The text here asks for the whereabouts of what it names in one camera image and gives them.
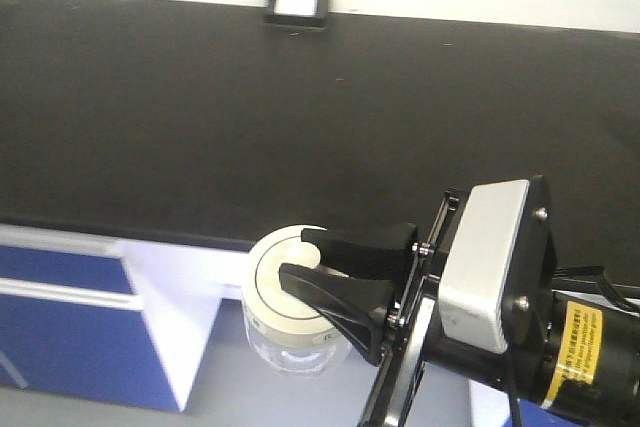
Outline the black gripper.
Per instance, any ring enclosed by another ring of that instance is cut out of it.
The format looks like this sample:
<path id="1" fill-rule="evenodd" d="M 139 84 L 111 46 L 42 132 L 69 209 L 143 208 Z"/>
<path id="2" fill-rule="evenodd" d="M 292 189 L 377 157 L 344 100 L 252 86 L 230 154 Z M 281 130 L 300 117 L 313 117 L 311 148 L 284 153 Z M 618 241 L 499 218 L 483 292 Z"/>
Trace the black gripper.
<path id="1" fill-rule="evenodd" d="M 549 185 L 542 176 L 521 180 L 529 182 L 529 190 L 501 304 L 507 340 L 502 354 L 447 337 L 439 314 L 439 283 L 472 189 L 445 193 L 423 242 L 416 243 L 418 228 L 407 222 L 302 230 L 301 240 L 319 249 L 323 266 L 350 277 L 283 263 L 278 271 L 282 290 L 320 313 L 369 364 L 378 366 L 382 360 L 360 425 L 404 425 L 431 364 L 504 392 L 512 424 L 522 425 L 520 402 L 534 392 L 544 355 L 556 258 Z M 389 280 L 405 280 L 408 274 L 399 308 L 387 321 L 395 300 Z M 386 322 L 396 336 L 383 355 Z"/>

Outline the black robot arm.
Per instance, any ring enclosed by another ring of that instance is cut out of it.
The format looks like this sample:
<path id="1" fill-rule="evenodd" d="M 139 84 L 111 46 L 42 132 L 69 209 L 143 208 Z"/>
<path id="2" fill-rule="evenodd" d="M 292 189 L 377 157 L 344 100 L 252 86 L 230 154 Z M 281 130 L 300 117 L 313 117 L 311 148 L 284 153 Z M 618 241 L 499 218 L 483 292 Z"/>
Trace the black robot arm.
<path id="1" fill-rule="evenodd" d="M 320 264 L 281 288 L 378 369 L 360 422 L 406 422 L 429 364 L 582 426 L 639 422 L 639 308 L 599 266 L 559 268 L 541 176 L 449 190 L 425 240 L 410 224 L 306 228 Z"/>

